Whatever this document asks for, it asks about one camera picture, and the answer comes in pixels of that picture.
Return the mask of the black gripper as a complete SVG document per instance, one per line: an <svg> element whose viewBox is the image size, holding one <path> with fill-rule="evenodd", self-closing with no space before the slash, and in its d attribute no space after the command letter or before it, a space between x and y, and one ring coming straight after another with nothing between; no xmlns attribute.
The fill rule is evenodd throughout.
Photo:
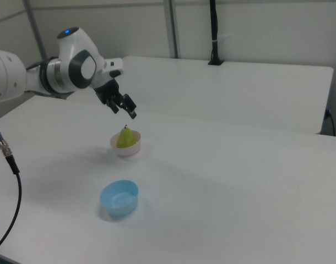
<svg viewBox="0 0 336 264"><path fill-rule="evenodd" d="M106 84L94 89L97 97L102 104L107 105L114 114L118 113L120 108L124 109L129 116L134 119L137 105L128 94L121 95L119 92L119 84L115 79L108 81Z"/></svg>

